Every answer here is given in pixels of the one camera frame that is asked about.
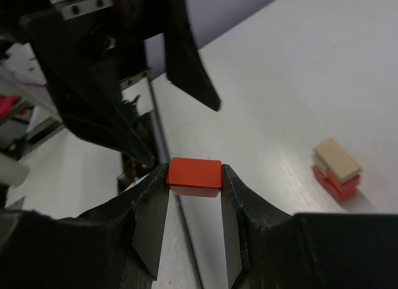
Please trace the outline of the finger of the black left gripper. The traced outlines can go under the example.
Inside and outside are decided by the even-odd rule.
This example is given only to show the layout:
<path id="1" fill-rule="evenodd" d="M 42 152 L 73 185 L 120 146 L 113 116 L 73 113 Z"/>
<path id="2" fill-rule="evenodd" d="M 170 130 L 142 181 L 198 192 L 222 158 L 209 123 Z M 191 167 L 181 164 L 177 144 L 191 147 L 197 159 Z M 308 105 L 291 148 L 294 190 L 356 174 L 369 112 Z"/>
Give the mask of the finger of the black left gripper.
<path id="1" fill-rule="evenodd" d="M 165 0 L 164 46 L 167 79 L 208 108 L 219 111 L 221 100 L 202 64 L 185 0 Z"/>

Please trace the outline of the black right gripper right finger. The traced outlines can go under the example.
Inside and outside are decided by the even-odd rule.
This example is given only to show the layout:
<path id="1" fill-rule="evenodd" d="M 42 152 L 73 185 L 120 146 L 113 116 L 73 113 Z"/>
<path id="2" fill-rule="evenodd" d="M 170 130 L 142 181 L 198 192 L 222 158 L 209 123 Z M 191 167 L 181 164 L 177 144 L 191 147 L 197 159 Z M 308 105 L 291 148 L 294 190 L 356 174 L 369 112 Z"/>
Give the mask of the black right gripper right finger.
<path id="1" fill-rule="evenodd" d="M 396 288 L 395 214 L 289 215 L 221 168 L 230 288 Z"/>

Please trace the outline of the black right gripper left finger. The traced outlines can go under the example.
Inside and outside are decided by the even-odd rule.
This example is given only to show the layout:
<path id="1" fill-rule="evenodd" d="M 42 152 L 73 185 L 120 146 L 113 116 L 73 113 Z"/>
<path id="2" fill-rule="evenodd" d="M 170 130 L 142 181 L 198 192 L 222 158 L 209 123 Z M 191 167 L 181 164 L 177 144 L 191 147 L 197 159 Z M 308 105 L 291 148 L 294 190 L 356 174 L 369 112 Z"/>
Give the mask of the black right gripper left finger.
<path id="1" fill-rule="evenodd" d="M 1 211 L 2 288 L 150 288 L 169 202 L 169 166 L 75 218 Z"/>

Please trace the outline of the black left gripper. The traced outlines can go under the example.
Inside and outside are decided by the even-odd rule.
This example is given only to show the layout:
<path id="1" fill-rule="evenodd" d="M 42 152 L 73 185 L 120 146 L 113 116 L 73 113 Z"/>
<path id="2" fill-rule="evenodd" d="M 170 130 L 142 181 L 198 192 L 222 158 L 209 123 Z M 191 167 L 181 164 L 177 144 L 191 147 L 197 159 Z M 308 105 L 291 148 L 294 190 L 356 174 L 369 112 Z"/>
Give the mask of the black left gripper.
<path id="1" fill-rule="evenodd" d="M 137 0 L 18 0 L 18 30 L 66 127 L 151 168 L 150 114 L 122 97 L 149 70 L 146 38 L 129 25 L 137 10 Z"/>

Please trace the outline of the plain red wood block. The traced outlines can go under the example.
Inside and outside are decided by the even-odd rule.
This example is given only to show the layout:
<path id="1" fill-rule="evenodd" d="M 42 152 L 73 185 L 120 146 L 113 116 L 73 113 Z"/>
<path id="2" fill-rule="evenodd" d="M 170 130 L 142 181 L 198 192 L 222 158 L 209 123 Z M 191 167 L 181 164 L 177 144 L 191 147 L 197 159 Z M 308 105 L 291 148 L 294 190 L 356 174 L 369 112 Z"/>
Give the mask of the plain red wood block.
<path id="1" fill-rule="evenodd" d="M 216 198 L 222 188 L 220 160 L 174 157 L 166 184 L 176 195 Z"/>

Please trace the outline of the red cube white letter N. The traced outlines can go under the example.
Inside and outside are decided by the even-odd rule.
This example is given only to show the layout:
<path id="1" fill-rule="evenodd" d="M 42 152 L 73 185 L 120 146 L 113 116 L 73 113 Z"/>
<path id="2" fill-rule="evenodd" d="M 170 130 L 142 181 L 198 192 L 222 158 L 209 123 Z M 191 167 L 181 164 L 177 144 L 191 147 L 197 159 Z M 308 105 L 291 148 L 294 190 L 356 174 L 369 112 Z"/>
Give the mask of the red cube white letter N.
<path id="1" fill-rule="evenodd" d="M 338 191 L 346 191 L 351 188 L 356 188 L 360 184 L 361 175 L 356 175 L 349 180 L 341 181 L 333 172 L 328 171 L 328 180 Z"/>

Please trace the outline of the long natural wood block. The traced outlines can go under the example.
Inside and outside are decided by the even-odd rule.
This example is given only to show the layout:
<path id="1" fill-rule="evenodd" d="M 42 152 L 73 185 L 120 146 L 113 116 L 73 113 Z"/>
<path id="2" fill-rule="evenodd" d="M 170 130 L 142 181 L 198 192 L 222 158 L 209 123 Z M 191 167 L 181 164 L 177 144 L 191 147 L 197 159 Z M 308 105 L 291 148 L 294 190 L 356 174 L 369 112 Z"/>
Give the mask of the long natural wood block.
<path id="1" fill-rule="evenodd" d="M 360 164 L 333 138 L 316 145 L 314 152 L 341 181 L 349 180 L 362 172 Z"/>

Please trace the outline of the natural wood cube red N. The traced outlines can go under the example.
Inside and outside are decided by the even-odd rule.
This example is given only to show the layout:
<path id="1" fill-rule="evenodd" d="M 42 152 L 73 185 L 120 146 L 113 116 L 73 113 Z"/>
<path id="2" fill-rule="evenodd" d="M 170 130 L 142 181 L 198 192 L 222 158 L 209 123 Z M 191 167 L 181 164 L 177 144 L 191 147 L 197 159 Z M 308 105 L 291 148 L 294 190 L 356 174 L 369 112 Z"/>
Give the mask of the natural wood cube red N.
<path id="1" fill-rule="evenodd" d="M 327 176 L 328 167 L 325 162 L 317 155 L 313 155 L 314 164 L 318 167 L 319 171 L 324 175 Z"/>

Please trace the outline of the red cube white pattern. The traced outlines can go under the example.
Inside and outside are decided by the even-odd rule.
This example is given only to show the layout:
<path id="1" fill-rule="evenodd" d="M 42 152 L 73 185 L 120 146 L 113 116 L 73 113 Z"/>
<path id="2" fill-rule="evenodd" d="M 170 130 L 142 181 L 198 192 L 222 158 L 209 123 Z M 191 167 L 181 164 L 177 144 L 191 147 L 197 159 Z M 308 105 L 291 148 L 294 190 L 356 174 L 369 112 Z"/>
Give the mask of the red cube white pattern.
<path id="1" fill-rule="evenodd" d="M 333 187 L 330 184 L 330 182 L 327 180 L 327 178 L 322 174 L 322 172 L 319 170 L 319 168 L 316 165 L 312 165 L 312 172 L 315 176 L 315 178 L 317 179 L 317 181 L 319 182 L 319 184 L 321 184 L 321 186 L 327 191 L 329 192 L 329 194 L 332 194 L 333 192 Z"/>

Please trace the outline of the red cube letter R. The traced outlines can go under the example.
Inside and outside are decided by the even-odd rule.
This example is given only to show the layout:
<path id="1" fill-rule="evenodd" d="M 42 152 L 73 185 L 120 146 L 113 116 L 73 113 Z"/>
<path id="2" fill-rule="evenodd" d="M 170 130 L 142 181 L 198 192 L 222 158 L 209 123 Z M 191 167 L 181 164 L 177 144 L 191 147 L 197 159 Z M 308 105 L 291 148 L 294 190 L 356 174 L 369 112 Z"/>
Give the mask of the red cube letter R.
<path id="1" fill-rule="evenodd" d="M 359 184 L 360 179 L 341 184 L 340 186 L 336 186 L 329 182 L 328 191 L 338 203 L 342 203 L 356 195 Z"/>

